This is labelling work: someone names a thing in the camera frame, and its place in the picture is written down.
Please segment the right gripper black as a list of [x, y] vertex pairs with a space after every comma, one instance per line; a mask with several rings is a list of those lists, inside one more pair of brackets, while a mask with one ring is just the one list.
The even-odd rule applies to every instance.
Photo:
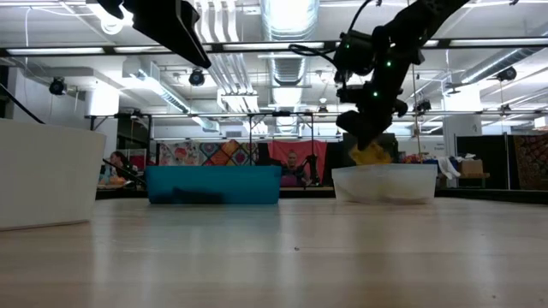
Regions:
[[342, 103], [354, 104], [357, 111], [342, 113], [336, 125], [353, 135], [357, 148], [365, 150], [391, 124], [394, 114], [405, 116], [407, 104], [397, 97], [407, 74], [406, 63], [379, 64], [363, 85], [346, 85], [337, 90]]

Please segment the yellow candy pack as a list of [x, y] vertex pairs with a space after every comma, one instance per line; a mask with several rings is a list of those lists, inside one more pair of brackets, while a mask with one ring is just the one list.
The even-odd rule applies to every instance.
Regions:
[[389, 164], [392, 157], [377, 142], [373, 141], [365, 149], [359, 150], [355, 145], [349, 152], [349, 156], [356, 165]]

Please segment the black cabinet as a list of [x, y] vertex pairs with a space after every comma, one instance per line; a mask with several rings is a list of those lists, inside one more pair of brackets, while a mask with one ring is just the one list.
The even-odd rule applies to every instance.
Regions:
[[[392, 157], [391, 163], [396, 163], [398, 161], [398, 143], [396, 141], [395, 135], [393, 133], [383, 133], [375, 140], [386, 152]], [[349, 133], [343, 134], [342, 139], [342, 166], [351, 167], [358, 166], [349, 156], [350, 150], [357, 146], [357, 140], [353, 135]]]

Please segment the round white ceiling lamp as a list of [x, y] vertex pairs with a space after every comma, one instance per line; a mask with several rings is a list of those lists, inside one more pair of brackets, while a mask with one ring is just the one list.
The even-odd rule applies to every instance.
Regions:
[[100, 19], [100, 26], [103, 32], [108, 35], [118, 34], [125, 26], [126, 15], [122, 9], [110, 13], [100, 7], [96, 16]]

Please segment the clear plastic bin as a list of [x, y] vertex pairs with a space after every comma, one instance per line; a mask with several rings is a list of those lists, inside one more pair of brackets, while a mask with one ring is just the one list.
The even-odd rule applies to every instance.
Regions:
[[427, 204], [434, 199], [433, 164], [376, 164], [333, 169], [337, 201], [360, 204]]

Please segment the red hanging cloth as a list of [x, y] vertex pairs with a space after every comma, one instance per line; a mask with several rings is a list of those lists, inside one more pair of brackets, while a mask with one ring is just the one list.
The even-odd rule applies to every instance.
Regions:
[[298, 156], [298, 165], [302, 165], [308, 176], [307, 186], [321, 185], [325, 170], [327, 143], [317, 140], [289, 142], [272, 141], [268, 144], [270, 158], [281, 166], [286, 163], [289, 151]]

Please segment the person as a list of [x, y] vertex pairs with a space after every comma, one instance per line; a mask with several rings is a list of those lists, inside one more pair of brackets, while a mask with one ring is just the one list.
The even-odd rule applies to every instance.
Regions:
[[128, 159], [120, 151], [113, 151], [109, 162], [101, 166], [98, 183], [106, 186], [124, 184], [127, 179], [123, 169], [127, 166]]
[[287, 161], [282, 165], [282, 187], [304, 187], [308, 183], [308, 176], [304, 167], [298, 165], [298, 156], [289, 151]]

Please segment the black metal truss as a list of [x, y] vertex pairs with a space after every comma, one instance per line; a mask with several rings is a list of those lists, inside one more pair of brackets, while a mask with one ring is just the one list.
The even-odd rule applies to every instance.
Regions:
[[[148, 126], [152, 127], [153, 119], [184, 119], [189, 118], [199, 123], [205, 130], [213, 131], [213, 124], [209, 124], [210, 121], [219, 119], [229, 119], [231, 121], [241, 120], [244, 122], [244, 118], [247, 118], [249, 137], [253, 138], [254, 128], [257, 127], [265, 118], [295, 118], [297, 123], [304, 123], [313, 130], [314, 124], [317, 118], [331, 118], [332, 120], [339, 116], [350, 116], [357, 114], [357, 111], [347, 112], [289, 112], [289, 111], [273, 111], [263, 113], [213, 113], [213, 114], [141, 114], [141, 113], [118, 113], [114, 115], [86, 115], [86, 119], [89, 119], [92, 124], [92, 129], [95, 129], [99, 124], [94, 125], [97, 119], [105, 121], [106, 119], [131, 119], [137, 120], [146, 118], [149, 121]], [[417, 120], [423, 117], [429, 117], [428, 121], [436, 121], [447, 116], [499, 116], [500, 118], [510, 118], [511, 116], [548, 116], [548, 109], [540, 110], [478, 110], [478, 111], [443, 111], [443, 110], [422, 110], [415, 112], [408, 112], [404, 114], [393, 114], [391, 116], [390, 123], [411, 121], [411, 119]]]

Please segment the white cloth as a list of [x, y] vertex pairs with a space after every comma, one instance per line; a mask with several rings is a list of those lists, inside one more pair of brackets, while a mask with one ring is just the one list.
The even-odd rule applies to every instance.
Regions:
[[438, 168], [448, 180], [454, 180], [461, 176], [451, 162], [450, 157], [438, 157]]

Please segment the black partition panel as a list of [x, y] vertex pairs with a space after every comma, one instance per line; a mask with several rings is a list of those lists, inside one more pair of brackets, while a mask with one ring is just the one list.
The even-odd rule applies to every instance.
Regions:
[[506, 141], [503, 135], [467, 136], [456, 138], [457, 153], [461, 156], [474, 154], [483, 162], [487, 189], [508, 188], [508, 161]]

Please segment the blue plastic bin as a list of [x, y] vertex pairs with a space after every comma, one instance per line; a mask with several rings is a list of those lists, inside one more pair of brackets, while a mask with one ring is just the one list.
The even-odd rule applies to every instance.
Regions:
[[278, 166], [150, 166], [146, 190], [151, 204], [276, 204]]

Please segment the brown patterned cloth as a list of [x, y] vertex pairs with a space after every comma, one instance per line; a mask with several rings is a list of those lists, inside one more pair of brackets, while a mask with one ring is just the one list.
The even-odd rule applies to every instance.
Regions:
[[513, 139], [520, 188], [548, 191], [548, 133]]

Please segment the black overhead frame beam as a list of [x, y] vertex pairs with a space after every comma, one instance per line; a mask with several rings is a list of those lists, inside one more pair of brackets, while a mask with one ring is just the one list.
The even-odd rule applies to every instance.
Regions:
[[[238, 42], [208, 43], [203, 45], [207, 53], [285, 52], [287, 42]], [[531, 38], [439, 38], [427, 41], [427, 50], [445, 49], [507, 49], [547, 48], [548, 37]], [[168, 55], [171, 51], [159, 44], [105, 45], [105, 46], [53, 46], [53, 47], [0, 47], [0, 57], [31, 56], [120, 56], [120, 55]]]

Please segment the black aluminium table frame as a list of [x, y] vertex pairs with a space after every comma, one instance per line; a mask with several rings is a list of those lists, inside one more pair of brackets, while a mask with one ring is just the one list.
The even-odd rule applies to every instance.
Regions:
[[[297, 188], [284, 187], [280, 192], [281, 198], [334, 198], [335, 191], [330, 187]], [[477, 200], [500, 201], [521, 204], [548, 205], [548, 191], [532, 190], [497, 190], [497, 189], [465, 189], [445, 188], [435, 191], [436, 198], [465, 198]], [[97, 190], [96, 200], [112, 198], [147, 198], [146, 191], [132, 191], [127, 189]]]

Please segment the silver ceiling duct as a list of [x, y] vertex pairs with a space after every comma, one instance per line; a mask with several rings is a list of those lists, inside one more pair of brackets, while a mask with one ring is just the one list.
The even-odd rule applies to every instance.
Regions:
[[460, 81], [462, 84], [479, 82], [480, 80], [486, 79], [487, 77], [513, 66], [541, 50], [543, 50], [543, 47], [501, 50], [464, 71], [460, 76]]
[[[319, 0], [260, 0], [263, 35], [267, 41], [309, 40], [316, 29]], [[307, 59], [273, 58], [270, 71], [275, 86], [297, 86], [307, 69]]]

